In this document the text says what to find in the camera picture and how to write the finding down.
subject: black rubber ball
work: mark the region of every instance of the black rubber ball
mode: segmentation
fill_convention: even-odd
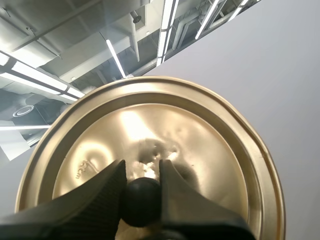
[[[120,197],[121,218],[133,227],[142,228],[160,219],[161,187],[148,177],[127,184]]]

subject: ceiling pipe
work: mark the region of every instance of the ceiling pipe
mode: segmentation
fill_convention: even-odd
[[[201,37],[211,33],[213,30],[217,29],[218,27],[220,27],[221,25],[226,23],[233,13],[234,13],[234,11],[224,15],[223,17],[219,18],[217,21],[213,22],[213,24],[211,24],[209,29],[202,33]],[[178,52],[182,51],[183,49],[189,47],[191,44],[195,43],[196,41],[197,40],[194,39],[194,40],[188,42],[187,44],[185,44],[182,48],[178,48],[175,51],[173,49],[169,49],[166,54],[167,59],[172,57],[173,55],[177,54]],[[156,63],[157,63],[157,58],[151,60],[147,64],[138,68],[137,70],[132,72],[131,75],[133,75],[134,77],[142,76],[142,75],[146,74],[147,72],[149,72],[151,69],[153,69],[156,66]]]
[[[234,14],[235,11],[232,11],[226,15],[224,15],[223,17],[219,18],[217,21],[214,21],[210,26],[209,26],[209,30],[214,30],[218,27],[220,27],[222,24],[224,24],[225,22],[228,21],[228,19],[232,16],[232,14]]]
[[[172,52],[173,52],[173,50],[169,49],[168,51],[166,51],[166,55],[170,55]],[[153,69],[156,66],[156,64],[157,64],[157,58],[152,59],[147,64],[143,65],[142,67],[140,67],[137,70],[135,70],[134,72],[132,72],[131,75],[133,75],[134,77],[141,76],[141,75],[149,72],[151,69]]]
[[[184,39],[186,37],[186,34],[187,34],[187,31],[188,31],[188,28],[191,24],[193,24],[195,21],[197,21],[197,19],[192,19],[191,21],[187,22],[185,25],[184,25],[184,28],[183,28],[183,32],[182,32],[182,35],[181,35],[181,38],[180,38],[180,41],[179,41],[179,44],[178,44],[178,49],[181,48],[182,46],[182,43],[184,42]]]
[[[175,33],[175,36],[174,36],[174,40],[173,40],[173,44],[172,44],[172,49],[175,50],[178,46],[178,42],[179,42],[179,39],[181,37],[181,34],[183,32],[183,29],[184,29],[184,26],[186,23],[192,21],[193,19],[197,18],[200,16],[200,11],[196,11],[192,14],[190,14],[189,16],[187,16],[186,18],[182,19],[179,24],[178,24],[178,27],[176,29],[176,33]]]
[[[136,55],[136,60],[138,62],[140,62],[140,56],[139,56],[139,48],[138,48],[138,41],[137,41],[137,35],[136,35],[136,22],[135,22],[135,18],[133,17],[133,15],[131,14],[132,12],[130,12],[131,17],[133,18],[133,21],[130,21],[130,25],[131,25],[131,37],[132,37],[132,42],[133,42],[133,49]]]

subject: ceiling beam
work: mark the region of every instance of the ceiling beam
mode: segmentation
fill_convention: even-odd
[[[13,45],[10,48],[11,52],[15,52],[21,48],[23,48],[24,46],[38,40],[39,38],[43,37],[44,35],[46,35],[47,33],[50,33],[51,31],[57,29],[58,27],[60,27],[61,25],[65,24],[66,22],[70,21],[71,19],[77,17],[78,15],[80,15],[82,12],[84,12],[85,10],[91,8],[92,6],[100,3],[102,0],[91,0],[88,3],[82,5],[81,7],[77,8],[76,10],[70,12],[69,14],[67,14],[66,16],[60,18],[56,23],[54,23],[52,26],[45,28],[43,30],[40,30],[39,32],[36,33],[35,36],[28,36],[24,39],[22,39],[20,42],[18,42],[16,45]]]

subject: ceiling light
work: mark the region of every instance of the ceiling light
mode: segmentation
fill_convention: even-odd
[[[122,68],[122,66],[121,66],[121,64],[119,62],[119,59],[118,59],[117,54],[116,54],[116,52],[114,50],[114,47],[112,46],[112,44],[111,44],[109,39],[106,40],[106,44],[108,45],[108,48],[109,48],[109,50],[110,50],[110,52],[111,52],[111,54],[112,54],[112,56],[114,58],[114,61],[115,61],[116,65],[118,66],[118,69],[119,69],[122,77],[125,79],[126,78],[126,74],[125,74],[125,72],[124,72],[124,70],[123,70],[123,68]]]
[[[203,30],[205,29],[206,25],[208,24],[209,20],[211,19],[214,11],[215,11],[215,8],[216,6],[218,5],[219,3],[219,0],[214,0],[211,8],[209,9],[208,13],[206,14],[202,24],[201,24],[201,27],[200,29],[198,30],[197,34],[195,35],[195,39],[197,40],[199,37],[200,37],[200,34],[203,32]]]
[[[165,43],[166,43],[167,32],[160,32],[159,44],[158,44],[158,57],[164,55]]]
[[[232,16],[228,19],[228,22],[231,21],[232,19],[234,19],[234,18],[238,15],[238,13],[241,11],[241,9],[242,9],[242,7],[238,7],[238,8],[234,11],[234,13],[232,14]]]
[[[34,108],[35,108],[35,106],[33,106],[33,105],[24,106],[24,107],[18,109],[17,111],[15,111],[13,113],[13,116],[15,118],[22,117],[22,116],[27,115],[28,113],[30,113]]]
[[[54,88],[60,89],[62,91],[67,89],[67,85],[63,82],[60,82],[28,65],[25,65],[22,62],[17,61],[16,64],[12,68],[13,71],[26,75],[30,78],[38,80],[44,84],[48,84]]]
[[[162,30],[168,29],[174,23],[178,3],[179,3],[179,0],[165,0],[164,1],[162,23],[161,23]]]
[[[166,41],[166,45],[165,45],[165,49],[164,49],[163,55],[166,55],[167,50],[168,50],[168,46],[169,46],[169,42],[170,42],[171,30],[172,30],[172,27],[170,28],[170,30],[169,30],[169,32],[168,32],[168,39],[167,39],[167,41]]]
[[[65,95],[65,94],[61,94],[61,95],[59,95],[59,96],[65,98],[65,99],[69,99],[69,100],[71,100],[71,101],[77,101],[77,100],[78,100],[78,99],[76,99],[76,98],[74,98],[74,97],[72,97],[72,96]]]
[[[156,66],[158,67],[161,64],[161,57],[156,59]]]
[[[240,3],[240,6],[244,6],[244,5],[246,5],[246,3],[248,2],[249,0],[243,0],[241,3]]]
[[[85,95],[83,92],[81,92],[79,90],[76,90],[76,89],[74,89],[72,87],[70,87],[68,89],[68,91],[66,91],[66,92],[69,93],[69,94],[72,94],[72,95],[74,95],[74,96],[76,96],[78,98],[82,98]]]
[[[52,90],[52,89],[50,89],[48,87],[41,86],[41,85],[36,84],[36,83],[34,83],[32,81],[25,80],[25,79],[23,79],[21,77],[9,74],[7,72],[0,74],[0,76],[4,77],[6,79],[9,79],[9,80],[12,80],[12,81],[24,84],[24,85],[28,85],[30,87],[33,87],[33,88],[36,88],[36,89],[39,89],[39,90],[42,90],[42,91],[45,91],[45,92],[48,92],[50,94],[59,94],[60,93],[60,92],[58,92],[56,90]]]
[[[0,52],[0,65],[4,66],[8,62],[8,60],[9,57]]]
[[[159,66],[164,62],[163,56],[167,52],[169,45],[172,24],[175,20],[179,0],[165,0],[163,7],[162,23],[159,36],[158,52],[156,65]]]
[[[49,129],[51,125],[35,125],[35,126],[0,126],[0,131],[10,130],[28,130],[28,129]]]

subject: round ceiling vent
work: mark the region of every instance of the round ceiling vent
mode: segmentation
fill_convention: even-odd
[[[33,106],[33,105],[24,106],[24,107],[18,109],[17,111],[15,111],[13,113],[13,116],[16,118],[22,117],[22,116],[30,113],[34,108],[35,108],[35,106]]]

